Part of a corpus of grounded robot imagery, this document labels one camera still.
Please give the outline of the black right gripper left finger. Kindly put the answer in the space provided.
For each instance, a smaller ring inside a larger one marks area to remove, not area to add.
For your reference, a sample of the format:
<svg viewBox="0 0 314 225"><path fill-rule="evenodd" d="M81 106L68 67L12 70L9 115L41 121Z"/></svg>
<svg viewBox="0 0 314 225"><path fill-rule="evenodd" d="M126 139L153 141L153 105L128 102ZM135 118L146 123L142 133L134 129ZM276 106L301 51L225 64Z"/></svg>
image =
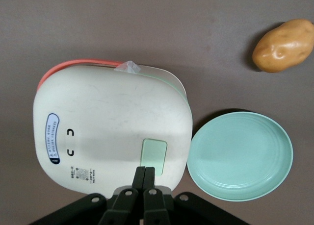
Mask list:
<svg viewBox="0 0 314 225"><path fill-rule="evenodd" d="M145 167L135 171L131 186L117 189L110 199L110 207L102 216L101 225L138 225L143 214L143 183Z"/></svg>

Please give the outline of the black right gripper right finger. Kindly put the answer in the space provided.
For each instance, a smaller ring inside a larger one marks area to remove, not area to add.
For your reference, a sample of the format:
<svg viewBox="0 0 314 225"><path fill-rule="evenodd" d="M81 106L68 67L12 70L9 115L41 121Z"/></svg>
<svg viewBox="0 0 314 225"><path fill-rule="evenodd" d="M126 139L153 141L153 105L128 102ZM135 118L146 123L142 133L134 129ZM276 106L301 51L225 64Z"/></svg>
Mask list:
<svg viewBox="0 0 314 225"><path fill-rule="evenodd" d="M170 195L170 189L165 186L155 186L154 167L145 167L143 190L144 224L169 225L170 218L164 196Z"/></svg>

